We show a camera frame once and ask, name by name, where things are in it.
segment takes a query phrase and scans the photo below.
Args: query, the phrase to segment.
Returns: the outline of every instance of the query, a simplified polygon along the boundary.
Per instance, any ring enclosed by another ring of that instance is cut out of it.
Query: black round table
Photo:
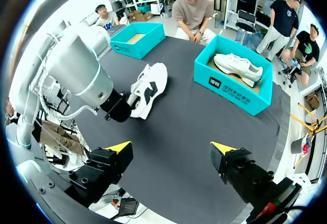
[[[253,117],[195,83],[194,60],[203,49],[167,37],[143,60],[108,52],[101,65],[116,91],[129,92],[145,65],[156,62],[168,69],[166,90],[154,101],[146,120],[106,121],[103,111],[97,116],[83,111],[76,117],[91,149],[132,141],[134,159],[119,184],[146,207],[178,224],[230,223],[246,206],[212,166],[211,141],[245,147],[267,169],[275,160],[277,141],[283,140],[281,128],[288,129],[289,97],[275,84],[271,106]],[[84,104],[73,97],[71,111]],[[284,120],[287,126],[281,125]]]

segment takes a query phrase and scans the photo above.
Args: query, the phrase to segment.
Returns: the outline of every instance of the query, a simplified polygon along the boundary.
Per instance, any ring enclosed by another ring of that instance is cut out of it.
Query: white sneaker
[[[140,83],[144,80],[144,77],[147,76],[149,70],[151,69],[150,65],[147,64],[145,66],[145,68],[143,69],[143,71],[138,75],[137,77],[137,81],[131,85],[131,94],[128,97],[127,103],[132,107],[135,100],[137,98],[139,98],[138,95],[134,94],[134,91],[136,90],[136,88],[140,85]]]
[[[131,94],[127,101],[132,108],[135,106],[131,117],[142,119],[148,117],[154,99],[165,90],[167,78],[167,68],[163,63],[146,66],[136,83],[131,85]]]
[[[248,59],[240,58],[233,53],[229,55],[216,54],[214,62],[224,73],[235,73],[239,75],[251,87],[261,79],[263,72],[262,67],[256,67]]]

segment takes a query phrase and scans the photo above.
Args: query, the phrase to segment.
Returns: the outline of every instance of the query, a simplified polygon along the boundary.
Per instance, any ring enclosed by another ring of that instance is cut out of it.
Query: office chair
[[[240,44],[243,44],[245,34],[254,34],[255,33],[255,15],[248,13],[243,10],[238,11],[236,27],[243,32]]]

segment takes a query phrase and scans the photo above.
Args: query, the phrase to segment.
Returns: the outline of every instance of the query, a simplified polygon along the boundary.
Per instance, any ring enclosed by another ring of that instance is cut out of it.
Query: man in black t-shirt
[[[283,70],[283,73],[289,73],[291,71],[291,58],[300,60],[301,69],[295,74],[295,76],[300,80],[303,86],[308,85],[311,66],[319,59],[320,50],[316,42],[318,35],[318,28],[311,24],[310,33],[307,33],[306,31],[299,33],[296,36],[293,48],[285,49],[282,52],[282,58],[287,65],[287,68]]]
[[[270,8],[270,27],[264,39],[256,48],[261,54],[270,42],[275,43],[268,54],[268,61],[271,61],[276,53],[287,44],[298,29],[298,17],[294,9],[299,8],[300,0],[275,0]]]

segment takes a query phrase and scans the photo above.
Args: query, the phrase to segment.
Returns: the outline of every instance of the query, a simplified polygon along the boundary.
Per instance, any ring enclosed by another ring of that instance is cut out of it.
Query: man in gray t-shirt
[[[104,26],[107,23],[113,25],[119,25],[117,14],[114,11],[107,12],[105,5],[99,5],[96,7],[96,12],[100,15],[96,22],[96,26]]]
[[[207,0],[176,0],[173,4],[173,18],[177,21],[175,38],[207,44],[216,36],[207,28],[212,10]]]

